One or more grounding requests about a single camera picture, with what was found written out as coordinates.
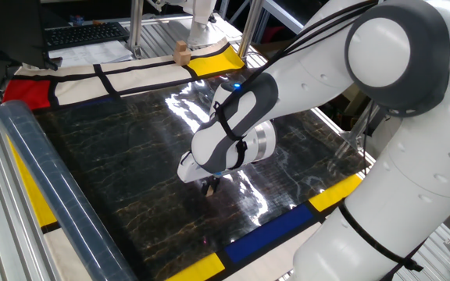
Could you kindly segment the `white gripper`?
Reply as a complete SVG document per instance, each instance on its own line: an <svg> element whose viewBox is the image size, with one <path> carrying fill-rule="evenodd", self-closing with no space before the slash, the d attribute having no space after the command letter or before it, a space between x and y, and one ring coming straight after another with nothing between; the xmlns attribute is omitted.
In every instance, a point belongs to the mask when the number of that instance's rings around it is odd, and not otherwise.
<svg viewBox="0 0 450 281"><path fill-rule="evenodd" d="M204 170L194 159L193 154L191 151L185 152L177 167L177 175L180 178L180 180L184 183L190 183L194 182L196 180L201 180L207 177L212 176L212 173L207 172ZM212 178L212 191L216 193L218 191L218 186L220 184L220 177L213 177ZM202 181L202 187L201 187L201 193L203 195L207 195L209 191L209 180L204 179Z"/></svg>

